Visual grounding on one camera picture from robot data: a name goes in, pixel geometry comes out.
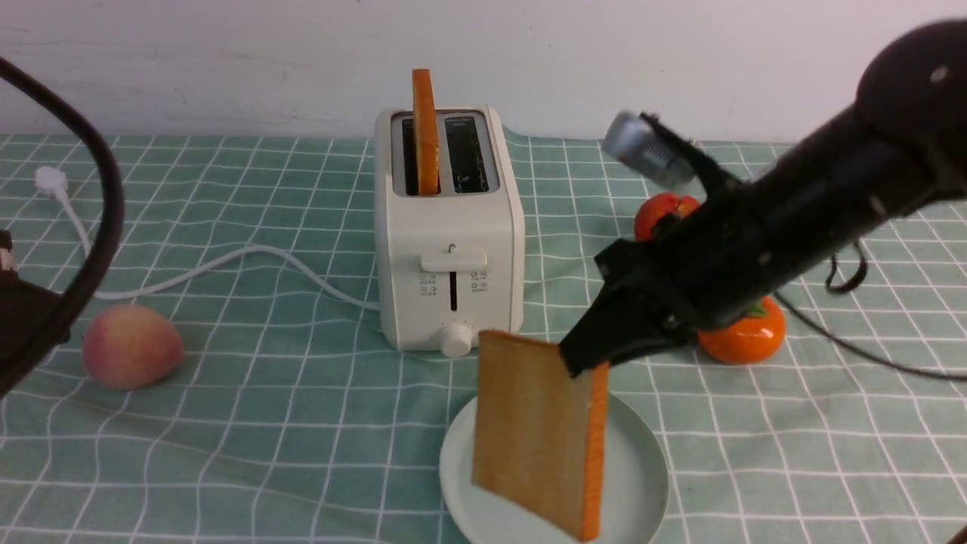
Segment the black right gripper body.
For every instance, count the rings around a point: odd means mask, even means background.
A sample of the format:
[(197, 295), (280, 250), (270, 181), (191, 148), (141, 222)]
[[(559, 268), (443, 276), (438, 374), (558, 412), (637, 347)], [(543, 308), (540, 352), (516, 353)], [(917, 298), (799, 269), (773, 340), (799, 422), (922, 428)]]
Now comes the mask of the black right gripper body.
[(698, 343), (697, 332), (729, 327), (767, 295), (750, 289), (752, 268), (726, 255), (736, 243), (715, 230), (685, 230), (681, 224), (688, 217), (647, 241), (633, 237), (613, 244), (598, 265), (604, 289), (641, 289), (656, 296), (692, 327), (692, 342)]

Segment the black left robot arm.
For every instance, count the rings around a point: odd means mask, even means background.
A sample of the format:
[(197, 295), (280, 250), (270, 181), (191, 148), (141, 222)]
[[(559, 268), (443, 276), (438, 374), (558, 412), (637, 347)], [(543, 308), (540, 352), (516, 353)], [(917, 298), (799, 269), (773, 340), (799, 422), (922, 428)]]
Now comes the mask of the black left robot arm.
[(61, 296), (20, 278), (9, 230), (1, 231), (1, 351), (2, 375), (13, 372), (11, 355), (33, 334)]

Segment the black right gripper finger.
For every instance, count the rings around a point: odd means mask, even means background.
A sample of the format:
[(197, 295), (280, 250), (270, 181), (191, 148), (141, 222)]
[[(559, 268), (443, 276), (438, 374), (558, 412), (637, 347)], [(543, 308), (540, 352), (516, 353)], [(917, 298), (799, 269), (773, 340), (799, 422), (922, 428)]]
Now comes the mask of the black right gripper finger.
[(652, 294), (607, 288), (559, 343), (567, 374), (576, 379), (602, 365), (617, 366), (684, 347), (692, 327)]

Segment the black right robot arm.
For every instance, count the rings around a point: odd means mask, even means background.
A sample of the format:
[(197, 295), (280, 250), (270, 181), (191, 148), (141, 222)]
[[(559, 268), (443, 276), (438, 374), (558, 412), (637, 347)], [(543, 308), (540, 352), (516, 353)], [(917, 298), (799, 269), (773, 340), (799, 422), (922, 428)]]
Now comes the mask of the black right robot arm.
[(743, 181), (664, 126), (622, 111), (602, 151), (667, 190), (701, 182), (698, 210), (595, 256), (600, 293), (560, 341), (571, 376), (686, 345), (892, 219), (965, 197), (966, 23), (885, 46), (849, 107)]

